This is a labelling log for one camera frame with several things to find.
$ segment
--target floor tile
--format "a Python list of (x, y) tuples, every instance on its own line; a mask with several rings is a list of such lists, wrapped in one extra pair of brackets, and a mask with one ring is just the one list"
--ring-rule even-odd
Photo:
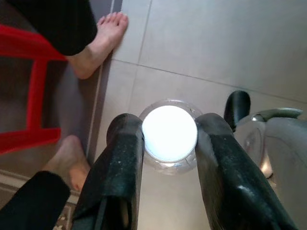
[(210, 229), (197, 169), (167, 176), (144, 165), (138, 229)]
[(123, 0), (122, 11), (129, 17), (129, 26), (113, 59), (138, 63), (151, 0)]
[(153, 0), (140, 64), (307, 102), (307, 2)]
[[(152, 103), (163, 99), (178, 99), (197, 106), (203, 113), (224, 114), (228, 96), (239, 88), (139, 67), (130, 101), (129, 112), (140, 115)], [(277, 107), (305, 109), (307, 104), (247, 91), (251, 97), (251, 112)]]
[(133, 64), (112, 61), (99, 128), (96, 158), (106, 147), (106, 132), (111, 121), (119, 114), (128, 111), (136, 70), (137, 66)]

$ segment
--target black pants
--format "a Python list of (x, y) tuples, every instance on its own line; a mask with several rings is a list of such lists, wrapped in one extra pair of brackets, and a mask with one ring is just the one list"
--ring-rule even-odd
[(0, 229), (52, 230), (69, 195), (59, 176), (38, 172), (0, 210)]
[(89, 0), (7, 0), (60, 53), (72, 56), (91, 43), (97, 27)]

